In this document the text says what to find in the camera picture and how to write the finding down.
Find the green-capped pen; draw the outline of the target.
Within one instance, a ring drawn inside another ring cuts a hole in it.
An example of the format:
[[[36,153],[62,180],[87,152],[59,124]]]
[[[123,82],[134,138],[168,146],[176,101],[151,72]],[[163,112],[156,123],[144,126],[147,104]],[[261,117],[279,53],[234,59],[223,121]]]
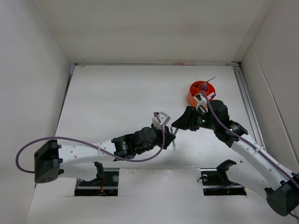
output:
[[[178,132],[178,128],[170,127],[170,132],[176,137],[176,134]],[[175,140],[172,141],[172,147],[173,147],[173,151],[176,152],[177,147],[176,147]]]

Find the small blue-capped glue bottle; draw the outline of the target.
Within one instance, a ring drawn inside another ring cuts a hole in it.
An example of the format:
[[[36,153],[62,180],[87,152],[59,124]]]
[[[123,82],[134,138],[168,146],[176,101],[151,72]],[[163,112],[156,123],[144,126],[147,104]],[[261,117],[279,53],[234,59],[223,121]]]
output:
[[[203,85],[202,85],[202,87],[201,87],[201,90],[202,90],[203,92],[205,92],[206,89],[207,89],[207,84],[206,84],[206,83],[203,83]]]

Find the purple-capped white marker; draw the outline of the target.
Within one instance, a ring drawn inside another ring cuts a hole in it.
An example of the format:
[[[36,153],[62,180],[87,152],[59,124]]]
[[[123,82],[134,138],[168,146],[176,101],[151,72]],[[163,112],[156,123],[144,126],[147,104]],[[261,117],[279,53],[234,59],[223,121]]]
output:
[[[209,100],[213,99],[216,96],[216,94],[213,92],[211,94],[209,94],[207,97]]]

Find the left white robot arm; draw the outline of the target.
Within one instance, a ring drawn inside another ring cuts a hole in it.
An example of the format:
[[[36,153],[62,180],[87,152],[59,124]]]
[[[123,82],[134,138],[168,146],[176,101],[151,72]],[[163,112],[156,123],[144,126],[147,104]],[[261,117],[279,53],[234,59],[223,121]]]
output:
[[[166,149],[175,138],[167,126],[150,126],[133,134],[97,143],[95,147],[60,146],[57,140],[49,140],[34,154],[35,183],[48,183],[58,177],[68,177],[99,185],[104,181],[103,162],[136,162],[136,155],[155,147]]]

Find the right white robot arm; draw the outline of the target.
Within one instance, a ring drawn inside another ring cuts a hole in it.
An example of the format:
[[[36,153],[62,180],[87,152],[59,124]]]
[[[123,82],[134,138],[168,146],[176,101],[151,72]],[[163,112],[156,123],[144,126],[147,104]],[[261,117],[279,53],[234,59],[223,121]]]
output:
[[[172,127],[197,131],[210,129],[218,140],[238,153],[239,162],[225,160],[217,166],[217,181],[236,182],[263,197],[279,215],[291,215],[299,206],[299,175],[287,169],[259,146],[248,131],[230,119],[227,106],[220,100],[202,106],[187,106]]]

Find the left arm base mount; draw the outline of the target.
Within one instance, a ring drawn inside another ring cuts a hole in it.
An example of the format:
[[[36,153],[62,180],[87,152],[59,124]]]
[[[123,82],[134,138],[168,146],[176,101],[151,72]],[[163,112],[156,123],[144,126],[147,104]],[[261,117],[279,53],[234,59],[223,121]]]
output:
[[[75,196],[118,196],[119,168],[104,168],[95,162],[96,178],[91,181],[77,179]]]

